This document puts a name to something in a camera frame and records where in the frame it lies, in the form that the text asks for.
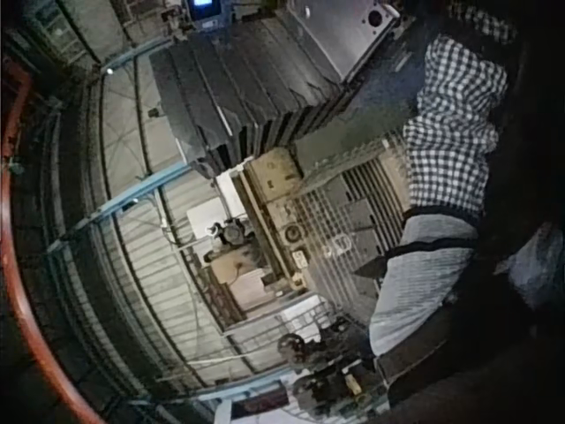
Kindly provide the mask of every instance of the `checkered shirt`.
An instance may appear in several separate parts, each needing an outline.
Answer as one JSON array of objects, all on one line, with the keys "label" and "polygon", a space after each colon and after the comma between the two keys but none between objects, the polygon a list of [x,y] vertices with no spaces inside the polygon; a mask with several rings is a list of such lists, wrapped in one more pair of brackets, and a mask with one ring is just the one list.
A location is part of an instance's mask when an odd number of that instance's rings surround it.
[{"label": "checkered shirt", "polygon": [[[497,40],[509,42],[516,36],[511,26],[482,11],[455,9],[453,14]],[[412,206],[447,206],[480,217],[486,154],[498,142],[488,115],[507,86],[501,65],[482,60],[446,35],[428,47],[419,114],[404,127]]]},{"label": "checkered shirt", "polygon": [[[504,22],[480,11],[456,10],[454,17],[468,19],[503,42],[515,36]],[[507,86],[502,66],[481,59],[446,35],[430,44],[419,113],[404,127],[412,206],[445,206],[480,218],[488,179],[486,154],[498,142],[488,116]],[[475,228],[454,215],[408,219],[400,245],[410,249],[388,260],[369,325],[376,355],[390,352],[424,325],[471,260],[473,249],[466,243],[422,247],[435,240],[476,239]]]}]

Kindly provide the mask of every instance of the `metal beam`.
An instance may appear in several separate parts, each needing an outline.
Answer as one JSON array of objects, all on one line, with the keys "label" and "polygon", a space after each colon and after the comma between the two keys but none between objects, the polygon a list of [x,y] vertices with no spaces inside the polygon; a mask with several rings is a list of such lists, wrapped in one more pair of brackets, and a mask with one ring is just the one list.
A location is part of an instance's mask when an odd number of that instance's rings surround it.
[{"label": "metal beam", "polygon": [[211,389],[197,390],[188,396],[179,396],[172,399],[159,399],[153,401],[151,399],[133,399],[128,403],[130,405],[152,405],[153,403],[166,404],[183,404],[198,400],[206,402],[215,399],[240,399],[242,395],[249,391],[261,390],[263,388],[273,386],[273,383],[278,383],[281,378],[292,373],[288,366],[278,367],[272,371],[267,371],[261,375],[254,375],[253,377],[246,378],[238,382],[229,382],[221,386],[216,386]]},{"label": "metal beam", "polygon": [[165,184],[183,176],[190,170],[184,162],[175,163],[164,170],[159,170],[155,174],[142,179],[137,185],[121,192],[118,196],[110,199],[89,216],[78,221],[63,236],[55,240],[47,249],[48,254],[53,254],[63,248],[66,243],[75,237],[79,232],[88,227],[91,223],[100,222],[121,210],[123,207],[139,200]]},{"label": "metal beam", "polygon": [[107,73],[108,69],[115,71],[116,69],[121,68],[125,64],[131,62],[134,58],[147,55],[150,53],[154,53],[161,49],[166,49],[173,44],[172,37],[159,37],[148,42],[144,42],[139,46],[133,47],[126,51],[124,54],[111,59],[108,63],[106,63],[101,68],[101,73]]}]

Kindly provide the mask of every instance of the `person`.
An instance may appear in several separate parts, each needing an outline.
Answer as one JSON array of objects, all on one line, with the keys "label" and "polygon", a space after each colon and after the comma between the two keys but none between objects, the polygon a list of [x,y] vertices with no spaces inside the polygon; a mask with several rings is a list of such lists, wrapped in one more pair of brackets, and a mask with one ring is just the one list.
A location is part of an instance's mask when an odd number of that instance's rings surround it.
[{"label": "person", "polygon": [[[412,379],[398,401],[459,369],[455,356],[473,351],[465,359],[469,365],[522,337],[532,323],[528,313],[555,297],[555,277],[559,267],[562,271],[562,232],[551,220],[531,219],[528,237],[517,238],[521,249],[510,243],[512,248],[495,254],[489,244],[488,232],[497,231],[491,216],[504,198],[487,199],[488,193],[500,194],[489,181],[489,164],[502,148],[501,136],[512,133],[500,116],[523,78],[522,21],[507,19],[509,2],[443,7],[444,29],[426,51],[418,114],[403,128],[411,209],[399,246],[387,254],[369,326],[373,353],[389,384],[417,374],[424,363],[436,367],[418,374],[426,376],[419,382]],[[483,352],[472,348],[471,340],[477,347],[484,338],[489,343]]]}]

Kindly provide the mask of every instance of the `metal pipe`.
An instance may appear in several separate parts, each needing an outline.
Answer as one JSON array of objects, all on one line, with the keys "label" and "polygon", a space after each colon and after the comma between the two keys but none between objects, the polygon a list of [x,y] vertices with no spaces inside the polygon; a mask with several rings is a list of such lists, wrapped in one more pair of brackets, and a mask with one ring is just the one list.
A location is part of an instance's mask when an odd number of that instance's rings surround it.
[{"label": "metal pipe", "polygon": [[[8,116],[2,138],[2,157],[10,158],[16,153],[12,141],[18,138],[19,121],[26,106],[26,99],[30,93],[32,81],[29,74],[12,61],[5,64],[5,69],[8,74],[20,83],[18,96]],[[3,167],[1,181],[2,267],[8,298],[16,315],[18,325],[30,351],[37,360],[40,370],[69,409],[77,415],[81,422],[102,424],[104,422],[102,417],[80,395],[77,388],[59,365],[35,319],[19,272],[11,231],[11,173],[7,167]]]}]

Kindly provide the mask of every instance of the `blue pipe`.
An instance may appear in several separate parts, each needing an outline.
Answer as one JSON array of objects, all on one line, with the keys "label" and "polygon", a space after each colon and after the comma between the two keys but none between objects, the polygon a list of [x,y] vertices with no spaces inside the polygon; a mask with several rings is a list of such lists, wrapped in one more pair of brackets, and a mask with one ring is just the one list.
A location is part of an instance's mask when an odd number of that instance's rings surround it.
[{"label": "blue pipe", "polygon": [[189,170],[189,165],[184,162],[179,162],[142,179],[138,184],[121,192],[118,196],[101,205],[95,212],[78,221],[63,236],[49,245],[47,254],[58,252],[71,238],[77,235],[78,232],[84,230],[91,223],[97,223],[112,216],[136,199],[139,200],[143,196],[152,193],[155,189],[183,176]]}]

